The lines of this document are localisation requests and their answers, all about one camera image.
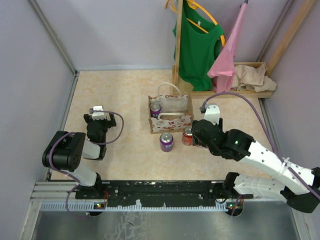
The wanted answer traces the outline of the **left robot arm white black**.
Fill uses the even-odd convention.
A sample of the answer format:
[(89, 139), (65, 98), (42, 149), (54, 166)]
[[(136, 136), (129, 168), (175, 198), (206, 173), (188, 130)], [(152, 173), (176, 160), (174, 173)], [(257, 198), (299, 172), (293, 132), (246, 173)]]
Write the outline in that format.
[(101, 161), (107, 151), (107, 132), (116, 127), (115, 113), (98, 111), (84, 114), (86, 133), (57, 131), (42, 154), (44, 167), (63, 173), (78, 184), (75, 190), (77, 199), (105, 199), (109, 197), (107, 187), (101, 176), (90, 170), (83, 162), (87, 160)]

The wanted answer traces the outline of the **red soda can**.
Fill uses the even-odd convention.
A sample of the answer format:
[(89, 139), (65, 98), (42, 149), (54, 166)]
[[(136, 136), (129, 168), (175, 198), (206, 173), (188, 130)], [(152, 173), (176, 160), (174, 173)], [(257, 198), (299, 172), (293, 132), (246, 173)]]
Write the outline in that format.
[(186, 126), (182, 132), (182, 143), (186, 146), (193, 145), (193, 134), (192, 134), (192, 126)]

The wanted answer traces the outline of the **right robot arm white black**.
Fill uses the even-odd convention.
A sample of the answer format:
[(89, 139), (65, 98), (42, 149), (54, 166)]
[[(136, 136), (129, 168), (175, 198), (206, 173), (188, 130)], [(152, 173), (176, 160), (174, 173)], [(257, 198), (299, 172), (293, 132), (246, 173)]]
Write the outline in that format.
[(309, 169), (281, 159), (262, 146), (249, 134), (231, 129), (223, 131), (222, 123), (213, 124), (206, 119), (195, 120), (191, 127), (194, 145), (226, 160), (248, 164), (269, 175), (269, 178), (252, 177), (229, 172), (223, 181), (224, 194), (272, 198), (287, 203), (291, 208), (312, 213), (320, 203), (320, 169)]

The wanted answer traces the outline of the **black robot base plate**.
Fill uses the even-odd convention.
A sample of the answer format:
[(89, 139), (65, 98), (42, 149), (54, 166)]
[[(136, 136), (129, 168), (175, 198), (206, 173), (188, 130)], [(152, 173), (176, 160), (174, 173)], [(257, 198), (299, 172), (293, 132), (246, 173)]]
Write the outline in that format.
[(236, 199), (239, 194), (222, 181), (110, 180), (79, 186), (77, 200), (103, 200), (108, 207), (129, 207), (139, 200), (143, 207), (214, 207), (216, 200)]

